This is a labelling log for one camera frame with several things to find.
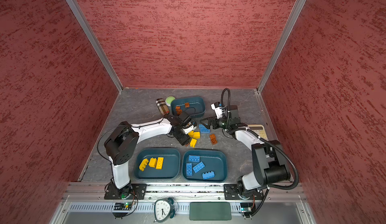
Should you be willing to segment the yellow brick bottom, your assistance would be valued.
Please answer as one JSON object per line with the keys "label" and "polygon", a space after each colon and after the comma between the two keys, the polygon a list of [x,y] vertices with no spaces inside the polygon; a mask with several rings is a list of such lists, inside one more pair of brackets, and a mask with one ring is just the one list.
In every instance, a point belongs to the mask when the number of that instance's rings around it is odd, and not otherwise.
{"label": "yellow brick bottom", "polygon": [[197,140],[195,138],[192,138],[190,141],[190,147],[195,148],[197,144]]}

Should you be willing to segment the blue brick thin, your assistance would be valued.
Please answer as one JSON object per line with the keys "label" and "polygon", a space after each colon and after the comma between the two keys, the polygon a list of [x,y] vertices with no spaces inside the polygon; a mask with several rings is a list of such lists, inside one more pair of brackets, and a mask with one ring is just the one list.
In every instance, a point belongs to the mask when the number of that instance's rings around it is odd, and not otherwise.
{"label": "blue brick thin", "polygon": [[192,162],[192,163],[199,163],[200,162],[200,156],[189,155],[188,161]]}

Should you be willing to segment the blue brick long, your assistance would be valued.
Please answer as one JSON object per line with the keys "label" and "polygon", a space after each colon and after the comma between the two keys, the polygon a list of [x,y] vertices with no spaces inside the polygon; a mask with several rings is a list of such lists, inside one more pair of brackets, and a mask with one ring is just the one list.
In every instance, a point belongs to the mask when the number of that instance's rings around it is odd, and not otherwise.
{"label": "blue brick long", "polygon": [[193,165],[192,163],[186,163],[186,176],[192,176],[193,175]]}

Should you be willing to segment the yellow brick tall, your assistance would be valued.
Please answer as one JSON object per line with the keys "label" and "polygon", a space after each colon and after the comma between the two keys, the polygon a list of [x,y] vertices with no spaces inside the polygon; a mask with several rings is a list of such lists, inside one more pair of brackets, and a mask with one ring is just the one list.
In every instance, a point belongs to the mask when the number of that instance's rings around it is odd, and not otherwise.
{"label": "yellow brick tall", "polygon": [[157,158],[156,169],[161,170],[163,168],[164,157]]}

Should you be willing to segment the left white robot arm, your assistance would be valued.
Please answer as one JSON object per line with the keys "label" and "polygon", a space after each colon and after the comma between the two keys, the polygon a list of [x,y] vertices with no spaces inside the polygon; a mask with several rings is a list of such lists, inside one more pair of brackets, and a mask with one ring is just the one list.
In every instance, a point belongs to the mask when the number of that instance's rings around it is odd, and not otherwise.
{"label": "left white robot arm", "polygon": [[167,114],[159,120],[142,124],[124,121],[116,126],[104,143],[107,160],[112,165],[112,180],[105,189],[105,199],[121,200],[136,194],[130,180],[129,160],[138,143],[159,135],[170,135],[185,146],[192,139],[189,132],[197,127],[197,122],[185,112],[179,116]]}

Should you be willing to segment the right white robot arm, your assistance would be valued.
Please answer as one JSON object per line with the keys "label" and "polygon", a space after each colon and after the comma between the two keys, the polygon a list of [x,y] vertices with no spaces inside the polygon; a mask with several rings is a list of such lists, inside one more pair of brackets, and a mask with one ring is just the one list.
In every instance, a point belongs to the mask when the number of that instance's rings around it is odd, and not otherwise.
{"label": "right white robot arm", "polygon": [[207,129],[221,128],[251,150],[253,171],[239,177],[239,196],[248,198],[268,188],[291,190],[299,183],[299,173],[278,141],[268,141],[239,119],[208,117],[200,120]]}

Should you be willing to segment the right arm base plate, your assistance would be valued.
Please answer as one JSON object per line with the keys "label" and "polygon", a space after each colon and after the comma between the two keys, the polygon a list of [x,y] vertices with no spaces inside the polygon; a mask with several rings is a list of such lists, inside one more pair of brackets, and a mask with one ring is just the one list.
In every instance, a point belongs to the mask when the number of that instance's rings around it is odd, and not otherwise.
{"label": "right arm base plate", "polygon": [[237,184],[224,184],[224,197],[226,200],[262,200],[263,193],[257,190],[242,192]]}

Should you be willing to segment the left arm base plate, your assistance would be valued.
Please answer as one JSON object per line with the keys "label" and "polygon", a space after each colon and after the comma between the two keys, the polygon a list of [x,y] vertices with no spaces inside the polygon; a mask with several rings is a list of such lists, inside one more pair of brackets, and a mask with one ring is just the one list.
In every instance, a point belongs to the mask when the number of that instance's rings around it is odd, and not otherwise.
{"label": "left arm base plate", "polygon": [[125,199],[137,199],[143,200],[146,194],[147,184],[132,184],[124,186],[118,189],[113,182],[108,183],[105,186],[105,200],[125,200]]}

